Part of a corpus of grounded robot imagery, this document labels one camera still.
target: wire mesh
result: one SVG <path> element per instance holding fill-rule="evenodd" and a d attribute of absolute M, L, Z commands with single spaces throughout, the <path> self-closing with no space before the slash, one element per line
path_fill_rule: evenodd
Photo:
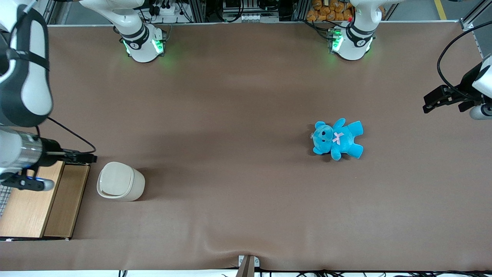
<path fill-rule="evenodd" d="M 3 211 L 7 206 L 8 198 L 10 197 L 10 193 L 12 192 L 12 187 L 5 187 L 0 185 L 0 218 L 3 215 Z"/>

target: wooden board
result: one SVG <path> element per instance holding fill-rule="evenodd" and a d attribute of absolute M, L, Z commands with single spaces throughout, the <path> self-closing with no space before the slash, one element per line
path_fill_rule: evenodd
<path fill-rule="evenodd" d="M 44 231 L 45 237 L 72 237 L 89 169 L 89 166 L 65 166 Z"/>
<path fill-rule="evenodd" d="M 39 168 L 39 178 L 55 182 L 50 191 L 12 190 L 0 219 L 0 237 L 40 238 L 43 235 L 64 166 L 64 162 L 57 162 Z"/>

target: trash can lid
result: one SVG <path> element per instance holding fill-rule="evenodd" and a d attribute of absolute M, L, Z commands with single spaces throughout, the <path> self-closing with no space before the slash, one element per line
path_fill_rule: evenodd
<path fill-rule="evenodd" d="M 99 175 L 99 187 L 109 195 L 120 196 L 130 191 L 135 173 L 133 168 L 118 162 L 110 162 L 104 166 Z"/>

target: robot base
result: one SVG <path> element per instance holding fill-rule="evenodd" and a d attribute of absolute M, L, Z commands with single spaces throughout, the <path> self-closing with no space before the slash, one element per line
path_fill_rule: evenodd
<path fill-rule="evenodd" d="M 126 46 L 126 52 L 129 57 L 132 57 L 139 63 L 148 63 L 153 61 L 158 56 L 164 56 L 166 46 L 167 33 L 152 24 L 145 24 L 149 28 L 149 38 L 142 44 L 140 49 L 133 49 L 132 45 Z"/>
<path fill-rule="evenodd" d="M 372 38 L 369 42 L 364 42 L 362 47 L 357 47 L 354 43 L 348 39 L 347 31 L 345 28 L 336 27 L 329 30 L 329 37 L 334 40 L 328 42 L 328 47 L 331 53 L 337 53 L 343 59 L 349 61 L 355 61 L 364 56 L 369 51 Z"/>

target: pink bow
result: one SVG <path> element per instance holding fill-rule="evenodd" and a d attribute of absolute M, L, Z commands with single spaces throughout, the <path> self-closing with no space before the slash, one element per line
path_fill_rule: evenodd
<path fill-rule="evenodd" d="M 333 142 L 336 142 L 338 145 L 340 145 L 340 137 L 343 136 L 343 133 L 333 133 L 336 138 L 333 139 Z"/>

